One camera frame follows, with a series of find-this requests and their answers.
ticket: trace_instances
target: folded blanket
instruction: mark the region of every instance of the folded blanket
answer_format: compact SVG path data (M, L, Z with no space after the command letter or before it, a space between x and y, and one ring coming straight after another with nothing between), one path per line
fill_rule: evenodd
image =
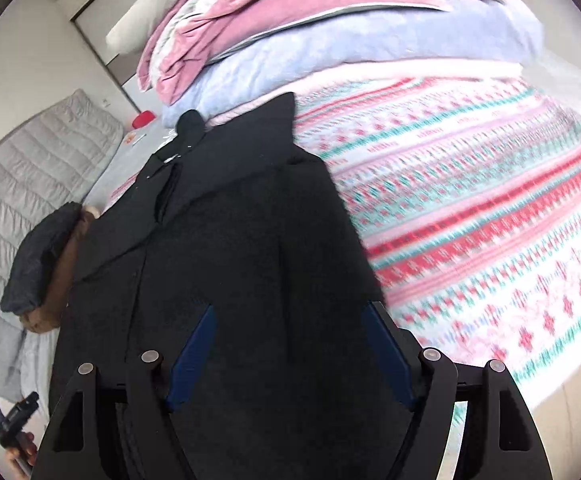
M170 103L183 94L211 58L225 57L284 28L346 12L400 6L450 10L445 0L257 0L238 12L209 21L206 27L187 30L186 25L175 26L161 48L155 48L150 62L151 81Z
M529 61L542 48L541 23L522 1L506 1L449 0L452 12L371 10L284 30L206 67L179 101L164 107L164 126L172 128L191 108L211 119L342 63L432 57Z
M160 27L155 30L155 33L149 40L144 54L142 55L138 67L139 84L143 90L154 86L157 94L167 104L172 104L188 88L199 67L203 66L209 57L208 49L210 44L215 41L221 31L228 26L232 21L227 19L229 15L234 14L240 9L252 4L255 0L179 0L173 10L167 15ZM437 7L439 0L388 0L394 4L413 3L416 6L430 6ZM377 0L331 0L330 5L337 5L328 7L326 2L318 0L282 0L279 8L295 9L292 15L279 17L279 20L271 22L264 20L258 23L257 15L252 18L242 18L242 22L253 20L248 31L255 34L264 32L268 28L279 27L280 25L287 25L297 21L298 19L311 18L315 19L315 15L323 14L325 16L333 13L334 9L340 9L343 6L369 4L369 3L384 3ZM243 12L250 13L251 7L245 9ZM271 11L269 16L274 16L276 13ZM230 45L230 39L237 39L238 41L244 38L235 38L232 35L224 37L224 45ZM219 50L219 45L216 46L216 54ZM184 65L188 62L188 68L184 70Z

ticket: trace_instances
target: pink blanket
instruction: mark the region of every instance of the pink blanket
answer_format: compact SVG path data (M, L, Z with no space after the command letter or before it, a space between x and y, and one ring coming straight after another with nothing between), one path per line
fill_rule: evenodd
M150 38L139 67L143 90L176 102L203 66L264 32L373 6L444 9L444 0L179 0Z

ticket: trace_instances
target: metal pin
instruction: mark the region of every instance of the metal pin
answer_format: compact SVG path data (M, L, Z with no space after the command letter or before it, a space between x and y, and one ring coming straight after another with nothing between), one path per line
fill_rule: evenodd
M132 145L134 146L135 144L137 144L141 139L143 139L146 136L146 134L142 135L141 137L139 137L139 139L135 139L135 142L132 143Z
M494 371L501 373L502 371L506 370L506 365L499 361L499 359L493 359L491 361L491 368Z
M423 351L423 356L428 361L439 361L441 359L441 352L434 348L427 348Z
M83 363L79 365L79 368L77 368L77 371L79 372L80 375L88 375L93 370L94 366L92 363Z
M157 350L146 350L141 354L141 360L144 363L154 363L159 359L159 352Z

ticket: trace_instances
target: bed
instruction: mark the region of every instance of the bed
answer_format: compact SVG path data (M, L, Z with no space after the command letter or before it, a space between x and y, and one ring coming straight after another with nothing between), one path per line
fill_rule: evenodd
M571 419L573 407L555 392L569 380L581 384L581 72L543 51L541 26L520 0L437 2L444 9L422 9L430 1L369 1L365 12L292 16L251 42L204 52L184 82L174 73L179 86L162 84L176 63L159 73L147 54L138 79L167 105L158 121L123 141L116 134L121 147L82 200L112 206L187 109L215 125L294 92L296 143L327 162L393 318L456 361L507 362L536 414L555 478L579 478L581 441L567 443L568 463L555 435L575 435L581 420ZM381 43L394 37L403 41ZM539 138L547 148L532 144ZM437 173L424 171L435 164ZM455 202L487 203L478 198L484 193L517 206L553 202L518 218L501 202L465 214L453 209ZM495 226L493 211L512 215L510 223ZM456 222L439 224L446 219ZM439 225L415 229L431 222ZM475 235L464 229L477 224ZM432 253L443 244L457 252ZM23 393L48 385L57 336L24 338ZM440 478L451 478L462 410Z

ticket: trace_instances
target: light blue blanket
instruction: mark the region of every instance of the light blue blanket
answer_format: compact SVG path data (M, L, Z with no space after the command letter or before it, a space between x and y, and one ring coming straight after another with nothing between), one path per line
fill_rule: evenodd
M164 107L172 128L195 108L206 119L342 63L423 57L527 62L542 48L539 20L520 0L450 0L453 10L383 9L346 14L263 38L206 67Z

